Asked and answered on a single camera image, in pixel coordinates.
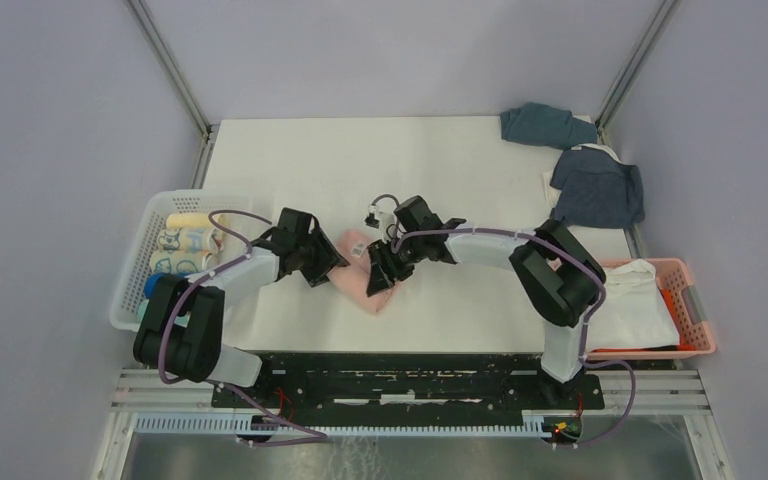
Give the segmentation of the pink towel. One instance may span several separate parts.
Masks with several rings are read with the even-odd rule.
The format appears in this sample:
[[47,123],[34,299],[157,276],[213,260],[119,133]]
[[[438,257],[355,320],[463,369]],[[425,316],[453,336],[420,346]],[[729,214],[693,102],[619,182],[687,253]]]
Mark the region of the pink towel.
[[367,247],[373,240],[357,229],[347,229],[336,243],[337,252],[348,262],[347,266],[334,267],[328,274],[329,281],[358,307],[368,314],[377,315],[387,305],[396,287],[372,296],[366,293],[370,280],[371,262]]

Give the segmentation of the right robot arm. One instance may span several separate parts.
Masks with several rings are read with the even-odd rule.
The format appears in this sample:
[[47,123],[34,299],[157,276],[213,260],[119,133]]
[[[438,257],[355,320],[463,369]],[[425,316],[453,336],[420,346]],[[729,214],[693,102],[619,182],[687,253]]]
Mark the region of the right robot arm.
[[365,223],[383,235],[367,247],[367,296],[407,280],[423,261],[513,272],[546,323],[540,400],[562,408],[577,396],[586,361],[584,325],[605,300],[606,274],[567,227],[552,219],[533,230],[480,227],[463,218],[442,221],[419,195],[391,214],[372,202]]

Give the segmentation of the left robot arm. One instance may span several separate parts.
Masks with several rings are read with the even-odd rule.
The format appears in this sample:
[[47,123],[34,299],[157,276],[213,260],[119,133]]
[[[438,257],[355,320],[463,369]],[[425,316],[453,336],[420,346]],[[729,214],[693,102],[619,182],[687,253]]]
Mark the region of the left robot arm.
[[348,266],[311,213],[285,208],[276,224],[243,241],[239,256],[189,277],[165,274],[152,290],[132,347],[136,361],[153,367],[167,384],[180,381],[236,385],[253,407],[273,397],[273,378],[260,356],[223,341],[232,308],[263,287],[295,272],[310,287]]

